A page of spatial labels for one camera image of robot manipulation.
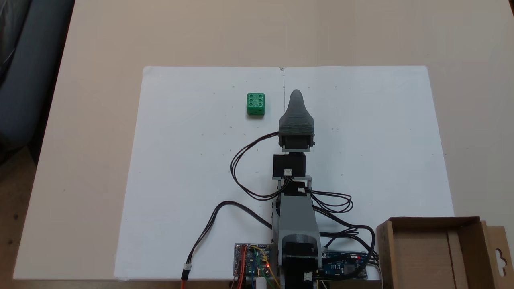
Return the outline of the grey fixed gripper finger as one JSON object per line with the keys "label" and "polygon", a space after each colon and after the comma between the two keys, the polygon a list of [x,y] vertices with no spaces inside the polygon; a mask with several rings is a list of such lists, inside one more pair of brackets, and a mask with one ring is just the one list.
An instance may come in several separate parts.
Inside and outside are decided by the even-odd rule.
{"label": "grey fixed gripper finger", "polygon": [[310,114],[308,113],[303,95],[300,90],[295,89],[292,91],[290,95],[290,100],[288,103],[288,109],[285,111],[285,116],[288,119],[299,118],[299,119],[307,119]]}

